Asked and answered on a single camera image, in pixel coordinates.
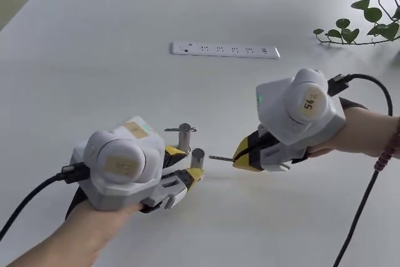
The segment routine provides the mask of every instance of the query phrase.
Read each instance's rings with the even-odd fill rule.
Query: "wrist strap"
[[[377,159],[374,169],[376,171],[382,171],[383,168],[386,167],[386,165],[392,158],[392,155],[394,153],[397,153],[399,148],[400,148],[400,118],[399,121],[397,122],[396,132],[393,134],[392,138],[388,142],[381,156]]]

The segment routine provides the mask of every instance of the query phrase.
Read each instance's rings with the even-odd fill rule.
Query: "table surface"
[[[192,146],[231,156],[258,125],[257,84],[300,68],[367,73],[399,95],[399,43],[329,47],[312,35],[338,18],[370,25],[353,0],[30,0],[0,33],[0,220],[67,164],[76,142],[134,115],[160,133],[187,122]],[[173,41],[276,46],[279,60],[175,56]],[[386,112],[380,90],[346,93]],[[400,99],[394,99],[398,113]],[[162,133],[174,141],[174,133]],[[205,161],[205,180],[170,211],[136,214],[95,266],[329,266],[374,160],[333,153],[288,173],[247,173]],[[400,169],[368,201],[343,266],[400,262]],[[45,189],[0,247],[5,265],[62,222],[76,186]]]

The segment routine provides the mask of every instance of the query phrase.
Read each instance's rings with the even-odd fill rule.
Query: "electrical outlet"
[[[275,47],[242,46],[215,43],[173,42],[171,53],[191,56],[234,56],[239,58],[279,59]]]

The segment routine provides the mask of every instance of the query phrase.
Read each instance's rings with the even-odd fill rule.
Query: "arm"
[[[346,125],[326,143],[310,148],[312,157],[332,150],[347,153],[364,153],[379,157],[384,151],[399,123],[398,117],[374,113],[363,108],[349,108],[344,111]],[[400,158],[397,152],[394,158]]]
[[[134,205],[117,212],[95,211],[87,201],[78,205],[66,222],[48,239],[16,259],[8,267],[88,267],[99,251],[113,238]]]

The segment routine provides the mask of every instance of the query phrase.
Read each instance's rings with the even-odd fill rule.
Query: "hand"
[[[346,124],[329,141],[310,147],[310,157],[315,158],[332,150],[363,153],[377,158],[391,136],[396,132],[397,117],[370,112],[363,108],[344,111]]]
[[[70,252],[72,257],[81,257],[82,266],[89,266],[129,216],[141,208],[141,204],[135,204],[120,211],[96,211],[90,202],[84,201],[74,208],[50,239],[63,252]]]

